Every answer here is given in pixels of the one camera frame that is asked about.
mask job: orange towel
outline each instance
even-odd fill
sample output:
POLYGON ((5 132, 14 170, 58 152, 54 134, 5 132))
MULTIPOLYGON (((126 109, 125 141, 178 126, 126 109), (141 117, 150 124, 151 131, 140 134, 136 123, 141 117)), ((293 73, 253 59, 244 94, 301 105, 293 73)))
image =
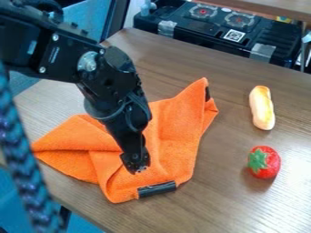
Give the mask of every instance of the orange towel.
POLYGON ((34 142, 35 155, 55 169, 98 183, 114 202, 138 198, 139 187, 167 181, 176 185, 193 175, 200 137, 218 110, 206 102, 208 83, 202 78, 174 98, 150 103, 153 119, 144 131, 151 166, 131 175, 122 164, 121 149, 103 125, 87 115, 73 116, 34 142))

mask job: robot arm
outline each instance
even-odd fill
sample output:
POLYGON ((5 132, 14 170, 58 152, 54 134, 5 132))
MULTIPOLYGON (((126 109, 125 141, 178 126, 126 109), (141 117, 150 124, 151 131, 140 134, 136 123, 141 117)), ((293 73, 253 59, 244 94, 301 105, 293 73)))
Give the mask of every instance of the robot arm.
POLYGON ((25 74, 76 84, 87 113, 122 148, 126 169, 144 170, 150 158, 142 131, 151 112, 131 59, 117 47, 100 46, 77 24, 62 22, 57 5, 51 18, 25 2, 34 5, 31 0, 0 2, 0 59, 25 74))

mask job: plastic food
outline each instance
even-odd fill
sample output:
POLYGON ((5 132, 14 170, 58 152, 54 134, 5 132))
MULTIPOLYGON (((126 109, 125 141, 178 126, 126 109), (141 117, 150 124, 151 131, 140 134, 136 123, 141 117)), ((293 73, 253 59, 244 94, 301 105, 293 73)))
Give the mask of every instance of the plastic food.
POLYGON ((256 86, 249 94, 249 105, 256 127, 271 130, 275 126, 276 116, 268 87, 256 86))
POLYGON ((248 154, 247 167, 255 177, 272 178, 281 167, 281 157, 271 147, 254 147, 248 154))

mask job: red strawberry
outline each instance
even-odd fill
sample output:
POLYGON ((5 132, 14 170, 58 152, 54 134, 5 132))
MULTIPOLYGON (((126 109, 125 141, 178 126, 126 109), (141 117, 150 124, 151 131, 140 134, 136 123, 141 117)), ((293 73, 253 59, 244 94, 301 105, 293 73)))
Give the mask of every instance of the red strawberry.
POLYGON ((272 178, 281 167, 281 157, 271 147, 254 147, 248 154, 247 167, 255 177, 272 178))

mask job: table surface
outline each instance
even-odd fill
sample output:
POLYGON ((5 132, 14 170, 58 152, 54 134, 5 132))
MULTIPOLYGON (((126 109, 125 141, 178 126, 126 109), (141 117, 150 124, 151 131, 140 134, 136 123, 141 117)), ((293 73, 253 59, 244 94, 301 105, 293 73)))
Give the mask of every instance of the table surface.
MULTIPOLYGON (((150 101, 172 97, 206 76, 220 113, 203 135, 193 178, 175 193, 112 204, 97 185, 41 165, 59 203, 114 232, 309 232, 311 76, 135 29, 106 44, 133 58, 150 101), (252 124, 248 94, 256 85, 272 91, 276 127, 270 132, 252 124), (275 180, 246 171, 246 155, 257 145, 281 155, 275 180)), ((52 81, 15 101, 31 140, 85 112, 74 85, 52 81)))
POLYGON ((199 2, 311 22, 311 0, 199 0, 199 2))

